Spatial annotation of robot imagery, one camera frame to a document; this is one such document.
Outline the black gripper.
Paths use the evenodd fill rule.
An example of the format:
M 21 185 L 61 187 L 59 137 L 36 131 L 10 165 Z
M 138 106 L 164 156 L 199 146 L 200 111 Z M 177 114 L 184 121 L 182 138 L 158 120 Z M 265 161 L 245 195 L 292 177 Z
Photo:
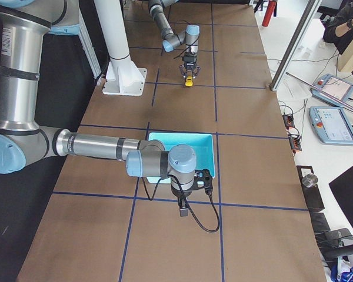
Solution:
M 201 67 L 197 65 L 197 55 L 194 52 L 185 52 L 183 55 L 184 65 L 179 66 L 180 73 L 183 78 L 187 77 L 187 70 L 192 70 L 192 77 L 196 78 L 201 70 Z
M 191 191 L 187 191 L 187 190 L 180 191 L 180 190 L 174 189 L 172 187 L 171 192 L 178 199 L 178 206 L 180 207 L 179 208 L 179 215 L 181 217 L 187 217 L 188 216 L 188 208 L 186 207 L 187 206 L 187 197 L 191 194 Z

